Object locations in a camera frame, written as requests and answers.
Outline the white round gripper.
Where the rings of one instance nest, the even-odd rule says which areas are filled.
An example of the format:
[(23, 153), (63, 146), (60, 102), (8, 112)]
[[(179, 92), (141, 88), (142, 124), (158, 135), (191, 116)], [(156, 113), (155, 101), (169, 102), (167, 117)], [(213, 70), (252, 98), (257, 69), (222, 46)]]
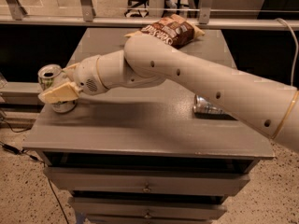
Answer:
[(83, 91), (88, 95), (97, 95), (107, 92), (97, 70), (100, 56), (92, 56), (80, 63), (73, 63), (63, 69), (70, 80), (63, 84), (50, 87), (42, 91), (38, 98), (45, 104), (56, 104), (77, 100)]

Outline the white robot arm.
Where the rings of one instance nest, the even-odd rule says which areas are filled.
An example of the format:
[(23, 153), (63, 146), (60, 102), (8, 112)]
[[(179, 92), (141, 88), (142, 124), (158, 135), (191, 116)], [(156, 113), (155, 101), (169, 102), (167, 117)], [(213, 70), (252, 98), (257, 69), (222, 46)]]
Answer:
[(67, 66), (38, 98), (45, 104), (77, 100), (118, 87), (141, 88), (172, 80), (253, 130), (299, 151), (295, 87), (257, 77), (177, 50), (152, 35), (130, 37), (124, 49)]

